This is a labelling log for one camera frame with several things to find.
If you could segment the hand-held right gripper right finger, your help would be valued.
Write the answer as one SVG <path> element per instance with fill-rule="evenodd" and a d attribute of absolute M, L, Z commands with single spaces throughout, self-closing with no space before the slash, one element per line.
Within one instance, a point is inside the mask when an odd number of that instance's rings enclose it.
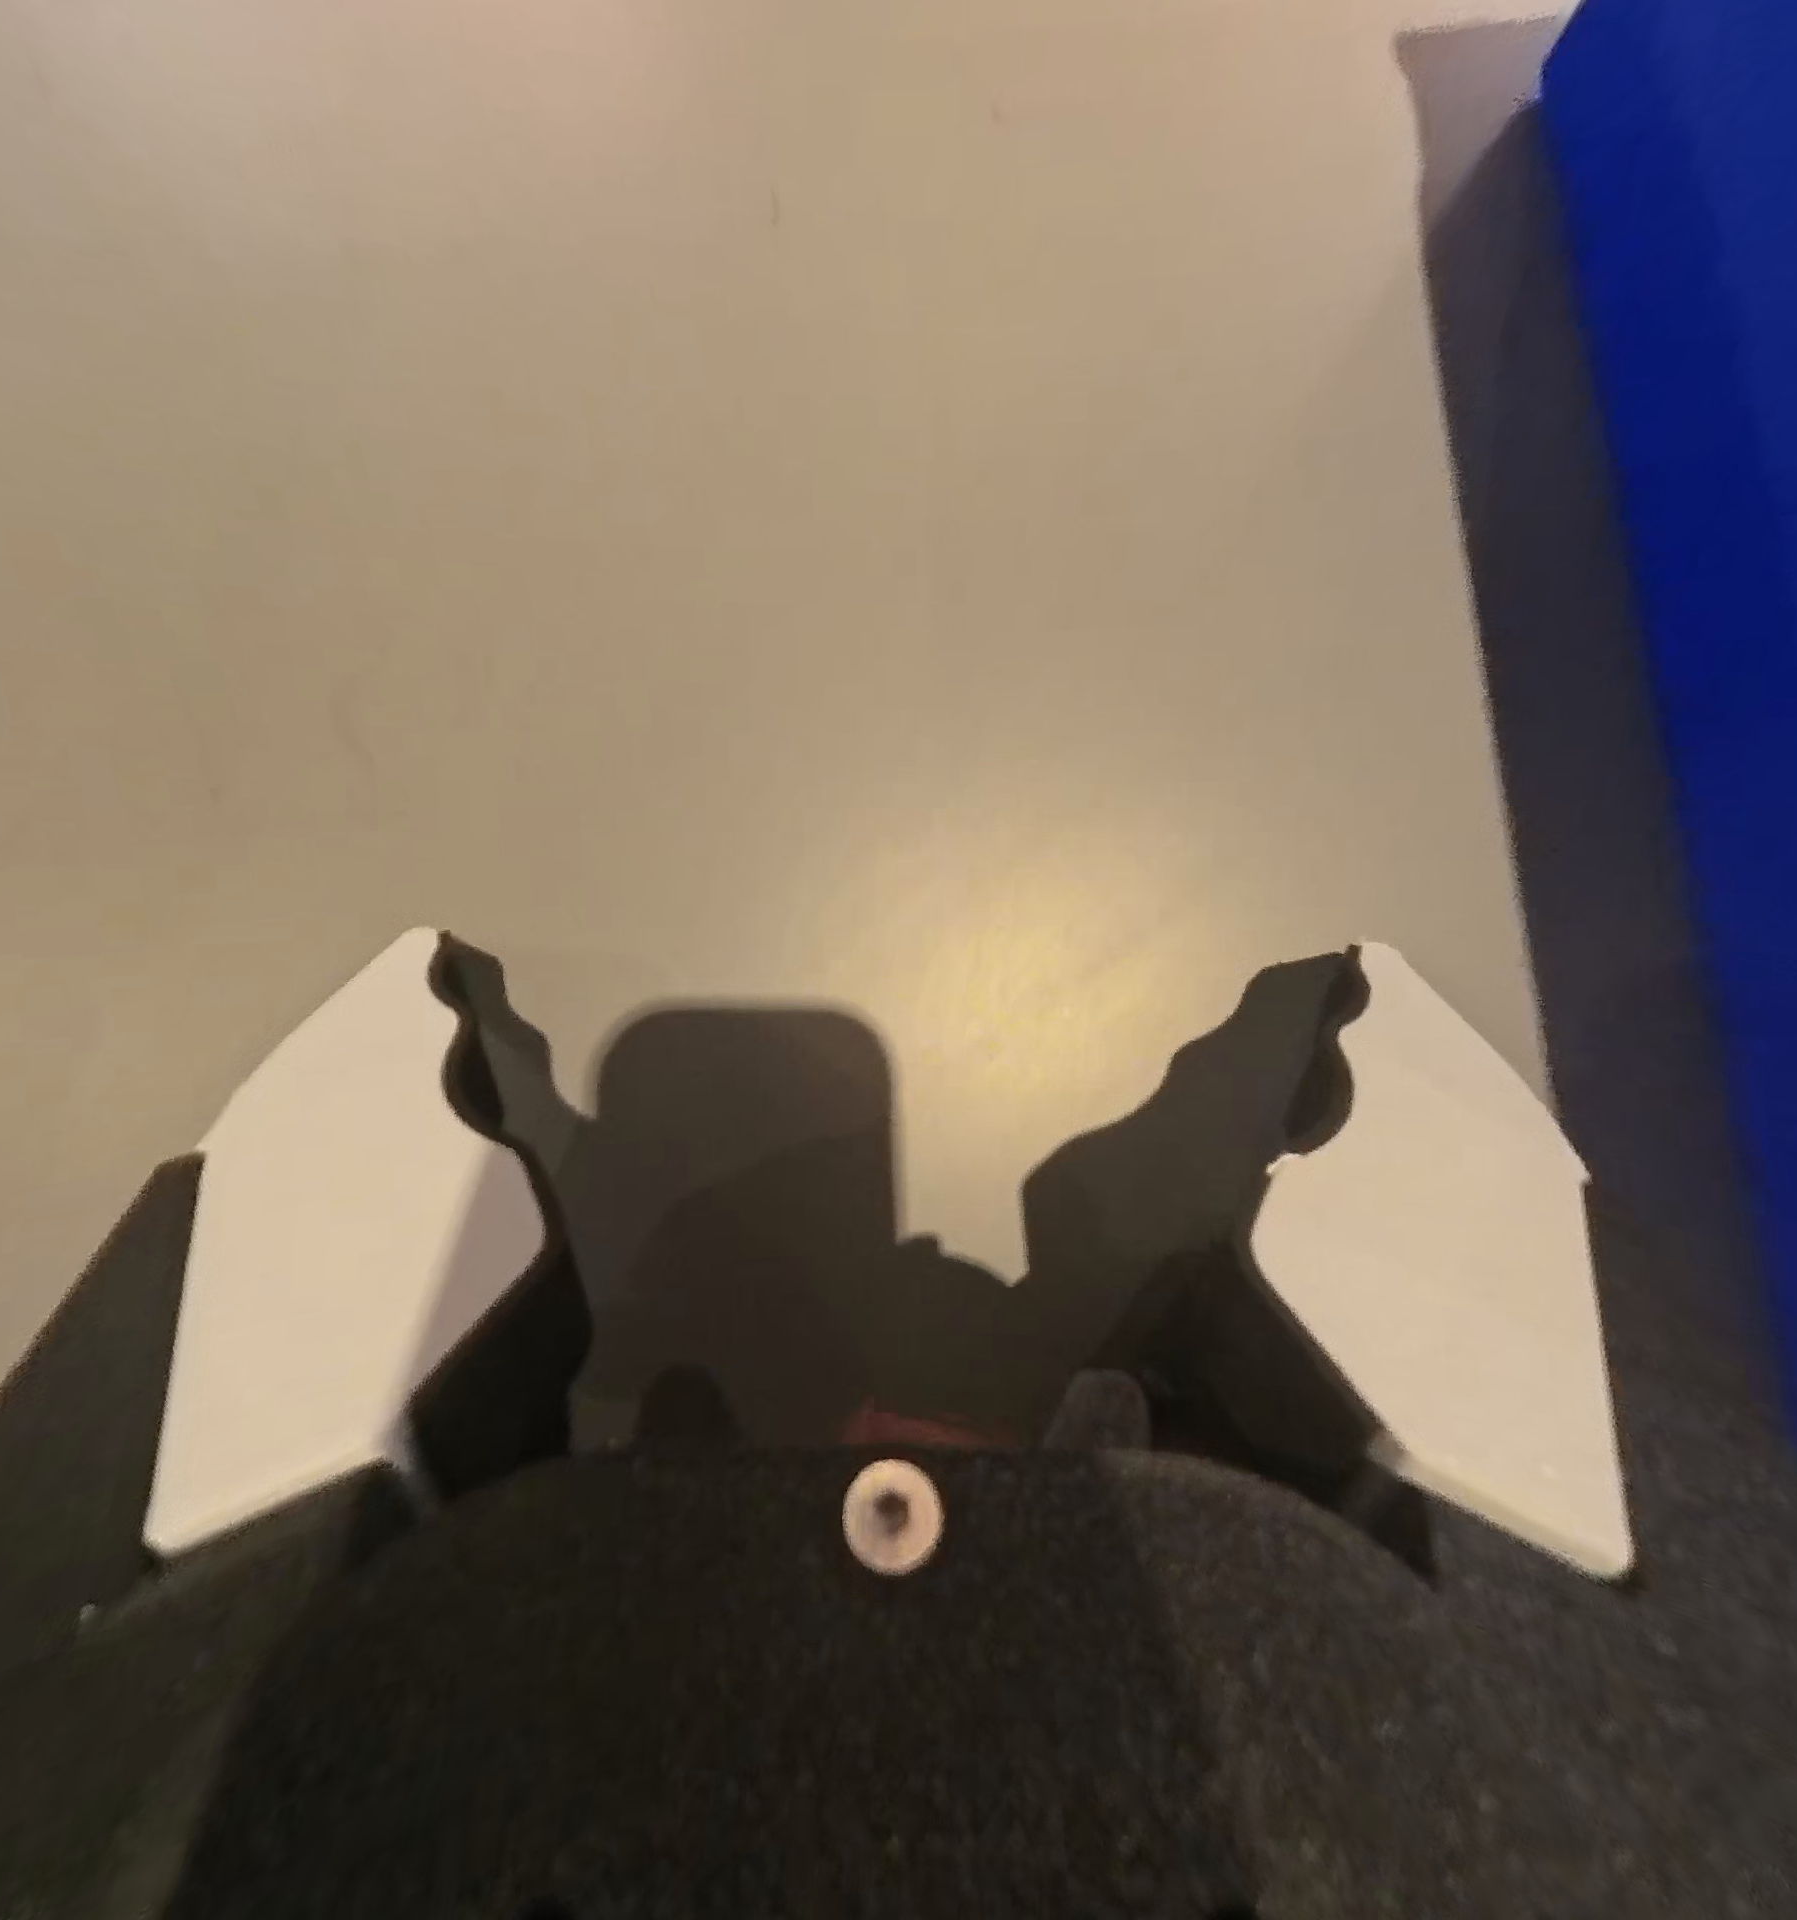
<path fill-rule="evenodd" d="M 1635 1565 L 1588 1171 L 1404 958 L 1255 973 L 1133 1111 L 1023 1187 L 1019 1420 L 1089 1370 L 1167 1444 L 1434 1573 L 1432 1506 Z"/>

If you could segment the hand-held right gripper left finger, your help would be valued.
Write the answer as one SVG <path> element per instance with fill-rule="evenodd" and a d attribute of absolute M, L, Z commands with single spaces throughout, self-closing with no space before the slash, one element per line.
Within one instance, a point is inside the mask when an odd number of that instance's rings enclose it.
<path fill-rule="evenodd" d="M 378 1467 L 454 1499 L 565 1452 L 577 1128 L 500 961 L 451 932 L 405 930 L 301 1020 L 199 1142 L 145 1546 Z"/>

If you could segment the blue plastic bin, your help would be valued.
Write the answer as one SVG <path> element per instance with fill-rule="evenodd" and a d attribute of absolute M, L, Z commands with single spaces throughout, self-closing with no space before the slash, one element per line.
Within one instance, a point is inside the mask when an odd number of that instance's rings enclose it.
<path fill-rule="evenodd" d="M 1797 1 L 1395 55 L 1546 1068 L 1797 1445 Z"/>

